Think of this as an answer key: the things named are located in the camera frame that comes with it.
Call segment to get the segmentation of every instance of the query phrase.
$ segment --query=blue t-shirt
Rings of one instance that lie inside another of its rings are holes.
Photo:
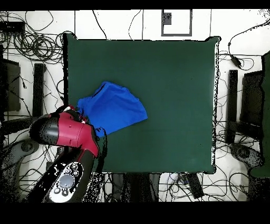
[[[147,113],[138,98],[126,87],[103,82],[93,96],[79,99],[77,107],[83,116],[88,116],[95,127],[102,127],[107,134],[147,119]],[[104,132],[96,132],[99,137]]]

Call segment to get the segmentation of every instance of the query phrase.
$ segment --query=floor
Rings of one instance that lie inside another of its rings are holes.
[[[226,118],[226,95],[227,95],[227,76],[230,69],[237,69],[233,63],[228,60],[228,42],[230,39],[248,28],[266,22],[270,13],[267,10],[193,10],[192,13],[192,36],[178,36],[178,37],[161,37],[161,10],[122,10],[122,11],[95,11],[100,26],[104,30],[107,39],[116,40],[205,40],[209,36],[220,36],[219,43],[219,70],[220,80],[218,84],[218,115],[217,120],[220,120],[217,126],[217,134],[223,133],[223,125]],[[99,28],[92,11],[33,11],[33,12],[9,12],[9,21],[18,21],[21,16],[23,20],[27,19],[27,23],[34,30],[38,32],[49,34],[47,36],[55,40],[56,34],[64,31],[72,31],[78,39],[104,39],[104,33]],[[248,71],[258,71],[262,69],[261,55],[270,50],[270,29],[269,25],[262,26],[251,31],[247,31],[241,35],[236,36],[232,40],[230,46],[231,54],[237,55],[240,59],[244,59],[244,68]],[[18,54],[14,48],[11,40],[8,49],[4,53],[4,57],[20,63],[21,76],[25,80],[26,89],[21,87],[21,98],[24,99],[29,111],[32,111],[32,95],[33,95],[33,67],[32,62]],[[61,63],[47,64],[48,72],[45,73],[44,87],[44,112],[51,113],[57,107],[62,105],[60,95],[56,91],[55,84],[63,78],[63,70]],[[245,71],[238,70],[238,90],[242,89],[242,77]],[[63,92],[63,82],[59,84],[59,91]],[[238,92],[238,108],[237,119],[240,114],[240,100],[241,91]],[[5,119],[16,119],[18,115],[28,115],[26,107],[21,103],[20,112],[10,112]],[[6,136],[6,144],[11,143],[22,133],[18,132]],[[22,133],[17,140],[24,139],[28,136],[28,132]],[[241,136],[236,136],[236,141],[240,140]],[[246,142],[252,142],[253,139],[246,139]],[[247,143],[253,146],[255,150],[259,150],[257,143]],[[218,142],[217,147],[224,146],[222,142]],[[24,176],[29,169],[38,169],[41,173],[45,172],[46,162],[54,160],[56,154],[56,147],[46,149],[40,146],[39,150],[27,156],[20,169],[20,175]],[[246,191],[248,186],[248,179],[241,174],[236,174],[232,177],[231,183],[233,187],[233,194],[229,190],[228,178],[236,172],[247,173],[243,163],[234,159],[227,146],[221,147],[216,151],[216,165],[217,171],[215,174],[207,175],[198,173],[200,181],[204,188],[204,193],[208,194],[199,201],[239,201],[246,200]],[[22,178],[20,185],[21,189],[28,191],[31,189],[36,180],[40,178],[40,174],[35,171],[30,171]],[[190,196],[189,190],[182,186],[175,185],[177,178],[176,173],[163,173],[159,184],[159,200],[160,201],[198,201]],[[107,183],[106,193],[111,191],[111,184]],[[101,192],[101,201],[104,200],[104,194]]]

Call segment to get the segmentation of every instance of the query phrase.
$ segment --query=green tablecloth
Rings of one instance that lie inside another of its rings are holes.
[[[68,35],[67,39],[69,104],[76,105],[103,81],[110,81],[127,87],[148,114],[147,120],[108,136],[104,172],[213,173],[217,37],[109,41]]]

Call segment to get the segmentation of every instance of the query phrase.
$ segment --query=wire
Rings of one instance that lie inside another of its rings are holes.
[[[98,24],[100,30],[103,32],[103,34],[104,34],[104,36],[105,36],[105,39],[107,40],[107,36],[106,36],[104,30],[101,28],[101,26],[100,26],[100,24],[99,24],[99,21],[98,21],[98,19],[97,19],[97,16],[95,15],[94,10],[92,10],[92,12],[93,12],[93,14],[94,14],[95,20],[96,20],[96,22],[97,22],[97,24]]]
[[[63,59],[63,34],[64,33],[71,33],[74,37],[75,34],[71,31],[64,31],[60,34],[45,34],[45,33],[39,33],[38,31],[42,31],[45,28],[47,28],[49,25],[53,22],[53,16],[50,11],[48,11],[50,16],[52,17],[52,20],[50,23],[45,26],[42,29],[35,30],[33,29],[27,22],[26,15],[27,11],[25,13],[25,19],[23,19],[21,16],[19,16],[16,13],[10,13],[9,18],[14,18],[19,21],[22,21],[26,25],[26,30],[23,35],[21,34],[13,34],[11,38],[13,38],[12,44],[14,45],[14,49],[16,49],[19,54],[17,53],[10,53],[13,55],[22,55],[30,60],[33,61],[43,61],[48,64],[56,64],[56,63],[62,63]],[[53,40],[50,36],[54,35],[56,36],[55,40]]]
[[[133,20],[135,19],[135,17],[136,17],[140,12],[141,12],[141,10],[133,17],[133,19],[132,19],[132,21],[131,21],[131,23],[130,23],[130,26],[129,26],[129,31],[130,31],[131,25],[132,25],[132,23],[133,23]]]
[[[248,179],[249,179],[249,177],[248,177],[246,174],[241,173],[241,172],[233,173],[233,174],[229,177],[229,189],[230,189],[230,192],[231,192],[232,196],[234,197],[234,199],[235,199],[236,201],[239,201],[239,200],[234,196],[234,194],[233,194],[232,184],[231,184],[231,182],[230,182],[230,179],[231,179],[234,175],[236,175],[236,174],[241,174],[241,175],[245,176],[245,177],[248,178]]]
[[[58,89],[58,85],[59,85],[59,83],[62,82],[62,81],[64,81],[64,79],[60,80],[60,81],[56,84],[56,90],[57,90],[58,93],[64,95],[64,93],[63,93],[63,92],[60,92],[59,89]]]

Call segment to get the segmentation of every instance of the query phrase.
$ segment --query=black border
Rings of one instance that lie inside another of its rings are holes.
[[[192,36],[192,10],[190,10],[190,18],[189,18],[189,33],[183,34],[166,34],[164,33],[164,10],[161,10],[161,36]]]

